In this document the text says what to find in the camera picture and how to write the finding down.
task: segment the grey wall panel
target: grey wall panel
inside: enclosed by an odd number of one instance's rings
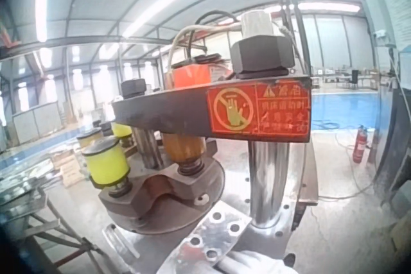
[[[324,67],[349,66],[349,52],[341,16],[317,15]]]
[[[356,17],[344,17],[344,20],[353,67],[371,69],[373,67],[372,47],[367,32],[367,21]]]

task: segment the red warning label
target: red warning label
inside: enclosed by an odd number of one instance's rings
[[[305,137],[310,131],[310,93],[296,80],[215,87],[207,100],[214,133]]]

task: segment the steel roof beam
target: steel roof beam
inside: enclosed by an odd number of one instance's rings
[[[65,47],[73,45],[84,45],[93,43],[127,43],[127,44],[155,44],[155,45],[169,45],[173,41],[165,39],[156,38],[143,38],[143,37],[130,37],[125,38],[121,35],[89,35],[80,37],[67,37],[67,38],[56,38],[49,39],[45,42],[33,42],[28,44],[21,44],[12,48],[0,48],[0,61],[15,58],[17,56],[26,55],[33,51],[37,51],[40,48],[55,48],[55,47]],[[181,47],[186,47],[187,44],[179,44]],[[197,49],[206,48],[204,46],[195,45],[193,46]]]

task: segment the red fire extinguisher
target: red fire extinguisher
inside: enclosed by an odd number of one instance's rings
[[[358,128],[357,138],[353,151],[353,162],[359,164],[364,156],[364,150],[367,146],[368,132],[362,125]]]

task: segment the person's hand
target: person's hand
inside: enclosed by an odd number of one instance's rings
[[[229,252],[217,265],[216,268],[226,274],[298,274],[295,270],[284,265],[281,259],[271,259],[260,253],[243,251]],[[198,274],[221,274],[208,264],[197,264]]]

